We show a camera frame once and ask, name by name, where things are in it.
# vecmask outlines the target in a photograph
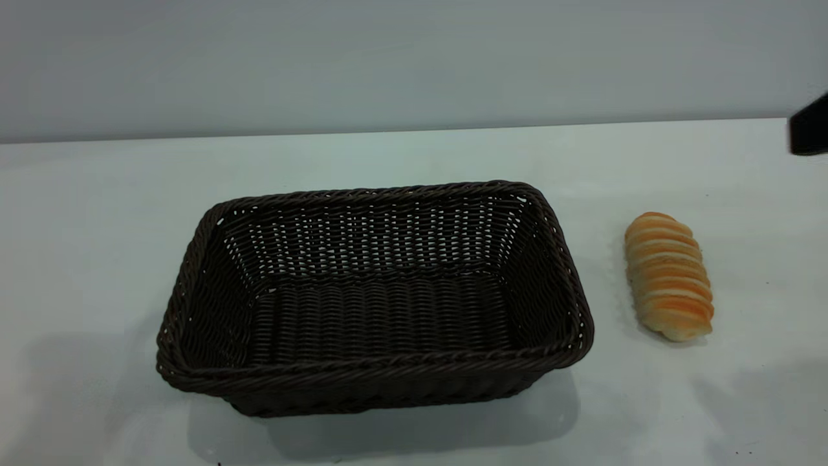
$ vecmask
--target woven basket bottom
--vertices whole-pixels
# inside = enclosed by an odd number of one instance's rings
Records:
[[[283,285],[257,301],[248,364],[511,349],[507,297],[481,272]]]

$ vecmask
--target brown wicker basket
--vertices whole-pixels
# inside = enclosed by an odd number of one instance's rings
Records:
[[[555,214],[513,182],[247,197],[205,214],[157,370],[245,415],[492,400],[593,323]]]

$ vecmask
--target white wall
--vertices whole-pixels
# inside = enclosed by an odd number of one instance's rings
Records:
[[[826,0],[4,0],[0,141],[784,116]]]

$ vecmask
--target white tabletop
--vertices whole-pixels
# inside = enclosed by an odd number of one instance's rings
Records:
[[[520,396],[255,420],[155,372],[206,209],[234,197],[508,179],[556,210],[595,345]],[[714,331],[636,323],[621,237],[688,224]],[[826,464],[828,158],[782,119],[0,146],[0,466]]]

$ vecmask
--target bread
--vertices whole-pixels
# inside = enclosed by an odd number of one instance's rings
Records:
[[[647,212],[624,234],[627,276],[638,320],[675,342],[713,331],[713,293],[687,225]]]

